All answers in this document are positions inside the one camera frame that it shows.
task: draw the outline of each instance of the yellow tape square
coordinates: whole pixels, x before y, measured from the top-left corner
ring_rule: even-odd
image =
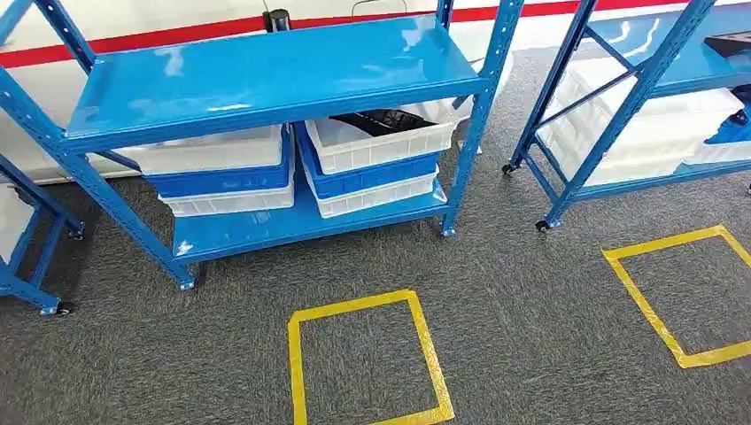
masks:
[[[706,239],[709,237],[721,236],[735,251],[738,256],[743,259],[746,265],[751,268],[751,255],[743,249],[743,246],[727,231],[725,226],[719,224],[712,228],[703,228],[701,230],[695,230],[693,232],[684,233],[681,235],[664,237],[663,239],[657,239],[652,242],[637,243],[635,245],[618,248],[616,250],[602,251],[605,259],[613,267],[616,275],[623,285],[628,290],[631,297],[639,306],[639,310],[644,314],[646,320],[652,325],[652,328],[657,332],[657,335],[662,338],[663,342],[668,346],[679,366],[683,368],[697,367],[697,366],[709,366],[723,361],[737,359],[739,357],[747,356],[751,354],[751,341],[744,341],[742,343],[727,345],[715,350],[709,350],[706,352],[697,352],[695,354],[686,354],[683,349],[678,345],[675,337],[670,333],[665,324],[657,317],[654,310],[646,301],[641,291],[637,288],[626,269],[623,268],[620,259],[625,259],[634,255],[645,254],[652,251],[662,250],[670,248],[684,243],[691,243]]]
[[[422,315],[422,308],[420,307],[420,301],[417,299],[417,294],[413,290],[396,290],[373,297],[358,298],[342,303],[299,310],[292,314],[289,323],[287,323],[287,336],[290,342],[290,374],[295,425],[307,424],[305,384],[303,381],[303,353],[300,345],[300,323],[335,314],[349,313],[365,308],[378,307],[379,305],[396,303],[398,301],[407,301],[409,304],[409,311],[412,314],[412,320],[417,329],[417,336],[420,339],[422,354],[425,356],[425,361],[428,364],[430,380],[433,382],[433,390],[436,392],[438,407],[424,412],[411,413],[399,416],[398,418],[374,422],[373,425],[429,425],[448,421],[453,418],[451,399],[445,386],[441,366],[438,364],[436,349],[433,347],[433,341],[430,339],[428,324]]]

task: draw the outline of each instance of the blue metal shelving unit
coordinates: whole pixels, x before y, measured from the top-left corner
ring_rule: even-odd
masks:
[[[430,216],[442,216],[442,234],[452,235],[523,0],[500,3],[480,73],[448,34],[453,0],[440,0],[431,15],[99,56],[58,0],[35,3],[88,81],[67,129],[4,69],[0,104],[185,290],[194,284],[186,263],[282,243]],[[466,96],[474,96],[474,109],[448,196],[436,182],[431,194],[323,220],[298,175],[292,208],[177,219],[171,251],[84,156],[110,158],[108,150],[125,146]]]
[[[561,215],[577,201],[751,169],[751,160],[682,165],[669,176],[583,187],[602,156],[647,99],[751,83],[751,60],[748,54],[726,59],[704,44],[704,38],[708,35],[751,29],[751,4],[713,7],[714,0],[691,0],[681,12],[588,23],[595,3],[596,0],[583,0],[579,4],[550,74],[532,108],[522,137],[509,164],[503,166],[503,173],[508,174],[525,162],[550,198],[552,208],[544,220],[536,223],[538,230],[557,226]],[[555,88],[583,37],[591,37],[623,65],[625,72],[544,119]],[[569,181],[553,154],[537,137],[537,130],[632,75],[637,78],[637,83]],[[556,192],[531,157],[530,148],[534,145],[539,147],[558,178],[563,181],[564,188],[560,193]]]
[[[59,298],[41,289],[42,279],[47,266],[50,264],[55,245],[64,227],[70,230],[68,235],[74,239],[83,238],[83,222],[76,219],[65,207],[50,197],[44,190],[33,184],[7,158],[0,155],[0,174],[6,176],[15,187],[20,190],[28,202],[34,207],[34,213],[29,220],[13,253],[9,259],[0,258],[0,297],[10,296],[23,299],[41,309],[42,314],[68,313],[71,306],[61,303]],[[18,276],[21,260],[26,253],[28,243],[43,215],[51,215],[53,222],[47,239],[42,247],[42,254],[36,262],[31,279],[24,281]]]

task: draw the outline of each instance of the plastic storage bin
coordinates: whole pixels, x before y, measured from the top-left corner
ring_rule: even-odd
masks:
[[[749,114],[751,104],[746,105],[746,115]],[[684,162],[704,164],[744,159],[751,159],[751,122],[741,126],[727,120],[716,135],[702,143],[696,153]]]
[[[451,147],[451,136],[459,119],[441,101],[400,106],[420,115],[435,126],[373,137],[343,122],[320,119],[306,122],[321,170],[324,174],[374,166],[398,159],[443,151]]]
[[[7,263],[28,226],[34,207],[19,198],[12,186],[0,185],[0,257]]]
[[[282,131],[282,161],[253,166],[173,174],[144,174],[162,197],[188,197],[260,189],[281,189],[289,183],[291,139]]]
[[[305,172],[310,190],[313,192],[315,202],[318,204],[318,211],[324,219],[430,193],[433,190],[433,180],[438,175],[436,167],[433,173],[430,174],[370,189],[358,190],[338,197],[321,199],[315,193],[315,186],[311,182],[311,177],[307,169]]]
[[[625,69],[613,58],[578,60],[569,64],[554,98],[568,105],[604,85]],[[577,140],[579,150],[589,151],[636,82],[631,77],[574,111],[586,123],[592,137]],[[609,156],[630,161],[656,155],[691,155],[689,146],[676,140],[706,140],[716,133],[728,116],[743,104],[728,89],[713,89],[684,95],[650,99],[634,115],[608,152]],[[548,108],[548,116],[561,108]]]
[[[122,148],[117,152],[137,162],[143,174],[276,166],[283,158],[280,128],[279,125],[248,128]]]
[[[300,158],[310,175],[310,182],[320,199],[337,197],[358,190],[399,182],[413,177],[431,174],[436,171],[440,152],[400,159],[377,166],[367,166],[337,174],[324,174],[315,154],[313,142],[303,123],[295,124],[295,138]]]
[[[175,217],[241,213],[276,208],[290,208],[295,204],[295,149],[289,143],[287,180],[277,189],[244,190],[235,192],[211,193],[187,197],[159,197],[159,200],[172,209]]]
[[[578,117],[576,112],[565,114],[542,127],[538,130],[538,136],[553,153],[563,174],[569,180],[574,178],[574,174],[576,174],[591,149],[590,147],[586,151],[581,150],[582,140],[594,138],[592,130],[581,121],[581,117]],[[605,156],[587,179],[585,186],[627,182],[672,174],[686,158],[686,153],[690,154],[695,146],[701,144],[701,139],[676,140],[674,143],[676,146],[688,148],[674,149],[673,153],[663,151],[658,154],[656,152],[649,158],[643,155],[628,158]]]

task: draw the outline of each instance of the black object in bin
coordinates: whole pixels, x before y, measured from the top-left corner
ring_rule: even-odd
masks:
[[[435,125],[434,122],[427,121],[419,115],[395,109],[345,113],[334,115],[331,119],[357,127],[373,137]]]

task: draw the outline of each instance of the red stripe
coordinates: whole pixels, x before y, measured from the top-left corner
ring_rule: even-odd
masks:
[[[629,9],[634,7],[659,6],[665,4],[681,4],[685,0],[600,0],[597,4],[598,11],[613,9]],[[556,3],[525,4],[522,8],[523,17],[560,15],[576,11],[578,1],[564,1]],[[495,19],[496,7],[474,7],[459,9],[453,12],[452,22],[471,22],[478,20]],[[326,25],[347,24],[364,20],[384,19],[398,16],[416,15],[426,12],[388,13],[365,16],[342,16],[333,18],[294,19],[292,25],[295,28],[322,27]],[[89,42],[91,49],[97,54],[110,53],[119,50],[142,49],[169,44],[188,43],[209,38],[225,37],[259,31],[263,29],[263,20],[260,16],[243,19],[225,20],[210,24],[194,25],[190,27],[178,27],[148,33],[123,35],[119,37],[102,38]],[[66,47],[62,44],[55,46],[39,47],[35,49],[6,51],[0,53],[0,66],[14,68],[18,66],[31,66],[59,62],[70,59]]]

